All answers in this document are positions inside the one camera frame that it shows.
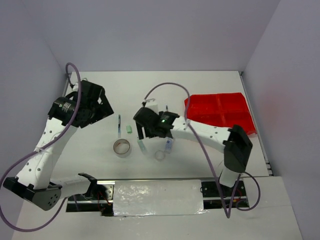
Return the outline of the green highlighter cap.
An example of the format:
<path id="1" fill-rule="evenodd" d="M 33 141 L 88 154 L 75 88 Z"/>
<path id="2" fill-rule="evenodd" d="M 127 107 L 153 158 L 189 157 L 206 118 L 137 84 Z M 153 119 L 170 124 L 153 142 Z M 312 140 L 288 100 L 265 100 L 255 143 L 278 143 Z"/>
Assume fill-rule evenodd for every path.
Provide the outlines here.
<path id="1" fill-rule="evenodd" d="M 127 125 L 127 126 L 126 126 L 126 132 L 127 132 L 128 134 L 132 134 L 132 133 L 133 133 L 132 127 L 131 127 L 130 125 Z"/>

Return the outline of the green highlighter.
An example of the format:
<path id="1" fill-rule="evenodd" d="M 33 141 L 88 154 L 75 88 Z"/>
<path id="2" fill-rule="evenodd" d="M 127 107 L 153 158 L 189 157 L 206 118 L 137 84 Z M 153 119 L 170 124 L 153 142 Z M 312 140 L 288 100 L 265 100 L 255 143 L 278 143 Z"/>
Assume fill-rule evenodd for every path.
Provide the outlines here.
<path id="1" fill-rule="evenodd" d="M 147 155 L 147 154 L 148 154 L 148 151 L 147 151 L 147 148 L 146 148 L 143 140 L 142 140 L 142 139 L 138 139 L 138 140 L 137 140 L 137 144 L 138 144 L 141 152 L 142 152 L 144 155 Z"/>

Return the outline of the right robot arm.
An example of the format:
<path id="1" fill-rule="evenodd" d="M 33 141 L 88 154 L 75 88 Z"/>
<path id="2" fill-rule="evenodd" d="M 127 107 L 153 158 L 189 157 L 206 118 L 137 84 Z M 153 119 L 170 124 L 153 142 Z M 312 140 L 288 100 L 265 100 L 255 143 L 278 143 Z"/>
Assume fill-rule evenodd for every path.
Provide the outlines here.
<path id="1" fill-rule="evenodd" d="M 217 190 L 223 196 L 235 189 L 239 175 L 245 173 L 253 144 L 239 125 L 218 127 L 189 119 L 176 113 L 141 107 L 133 119 L 140 139 L 173 138 L 197 142 L 223 154 L 223 168 L 219 176 Z"/>

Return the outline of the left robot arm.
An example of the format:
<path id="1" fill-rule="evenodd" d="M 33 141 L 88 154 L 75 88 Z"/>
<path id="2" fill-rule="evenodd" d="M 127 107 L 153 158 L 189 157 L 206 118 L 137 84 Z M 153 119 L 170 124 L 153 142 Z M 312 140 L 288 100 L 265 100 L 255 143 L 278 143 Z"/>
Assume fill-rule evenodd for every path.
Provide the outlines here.
<path id="1" fill-rule="evenodd" d="M 56 99 L 48 113 L 44 132 L 35 147 L 35 155 L 14 177 L 6 177 L 3 187 L 44 211 L 52 209 L 60 199 L 80 194 L 95 198 L 105 187 L 87 173 L 53 179 L 55 165 L 68 141 L 81 128 L 114 113 L 105 89 L 82 80 L 81 96 L 73 91 Z"/>

